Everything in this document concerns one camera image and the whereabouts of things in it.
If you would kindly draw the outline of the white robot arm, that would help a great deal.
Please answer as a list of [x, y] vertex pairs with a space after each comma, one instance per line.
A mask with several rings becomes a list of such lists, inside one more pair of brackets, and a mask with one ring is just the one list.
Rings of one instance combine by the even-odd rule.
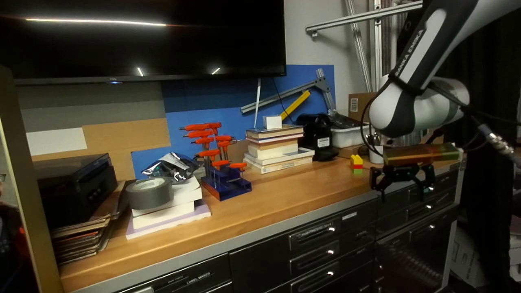
[[520, 8], [521, 0], [432, 0], [377, 93], [370, 122], [396, 138], [468, 115], [510, 164], [518, 164], [512, 145], [469, 112], [469, 88], [458, 80], [439, 78], [437, 71], [469, 36]]

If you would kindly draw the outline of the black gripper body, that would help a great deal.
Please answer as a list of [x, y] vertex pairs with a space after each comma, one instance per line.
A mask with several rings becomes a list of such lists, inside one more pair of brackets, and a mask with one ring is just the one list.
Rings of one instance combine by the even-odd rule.
[[434, 190], [435, 167], [432, 164], [385, 164], [383, 167], [370, 169], [370, 185], [375, 190], [385, 192], [395, 182], [412, 181], [421, 194]]

